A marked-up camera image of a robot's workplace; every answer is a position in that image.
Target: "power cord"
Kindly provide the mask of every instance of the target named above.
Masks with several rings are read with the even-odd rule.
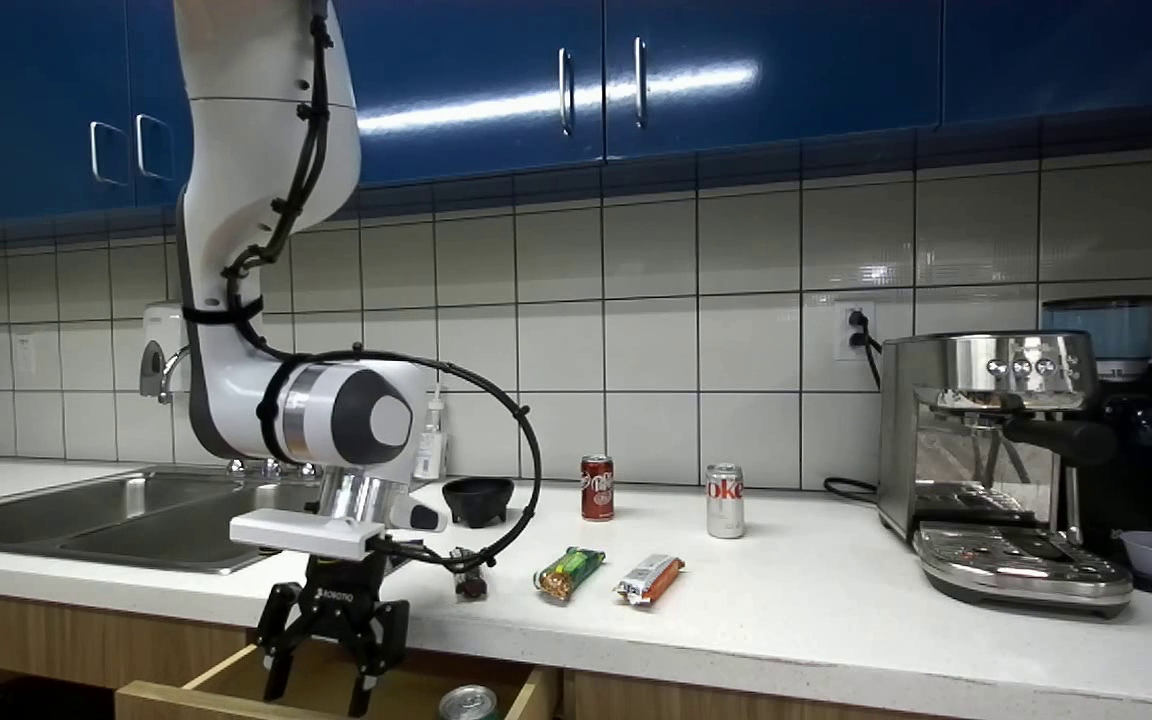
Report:
[[[859,308],[854,308],[850,328],[854,328],[850,348],[864,353],[871,383],[886,387],[879,360],[876,360],[886,353],[886,345],[869,330],[869,316]]]

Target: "white tile wall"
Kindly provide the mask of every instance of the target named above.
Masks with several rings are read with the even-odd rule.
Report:
[[[0,454],[205,464],[189,402],[137,393],[141,308],[175,301],[162,235],[0,246]],[[281,348],[394,348],[493,375],[544,464],[611,453],[624,479],[757,487],[876,475],[879,339],[1024,328],[1058,297],[1152,297],[1152,151],[913,169],[672,196],[588,196],[330,222],[266,269]],[[451,473],[526,445],[447,380]]]

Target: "open drawer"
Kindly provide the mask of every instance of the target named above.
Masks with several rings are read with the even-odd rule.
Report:
[[[115,692],[121,720],[330,720],[348,713],[358,662],[331,644],[300,644],[287,697],[266,702],[266,662],[248,644],[236,654],[219,661],[183,689],[171,684],[126,684]],[[464,661],[464,654],[426,654],[408,661],[382,676],[374,692],[368,720],[422,720],[441,715],[444,692],[461,684],[488,684],[495,692],[495,715],[504,720],[552,720],[559,715],[559,673]]]

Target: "kitchen counter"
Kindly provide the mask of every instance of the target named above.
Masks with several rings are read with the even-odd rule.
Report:
[[[447,553],[493,534],[447,527],[427,545]],[[569,545],[599,547],[607,565],[569,609],[539,605],[534,571]],[[611,585],[648,553],[675,553],[689,571],[660,609],[622,609]],[[248,627],[266,591],[300,567],[296,553],[231,577],[0,553],[0,597]],[[827,496],[751,496],[748,534],[711,540],[696,493],[622,487],[617,519],[583,524],[576,487],[550,484],[488,585],[484,605],[461,605],[447,571],[402,567],[383,597],[411,599],[408,644],[427,650],[939,715],[1152,715],[1148,591],[1116,619],[960,605],[920,577],[869,503]]]

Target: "sink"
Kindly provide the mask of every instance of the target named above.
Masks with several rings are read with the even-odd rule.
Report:
[[[0,553],[133,567],[236,571],[267,557],[228,540],[254,507],[313,507],[317,479],[256,484],[224,466],[152,466],[0,503]]]

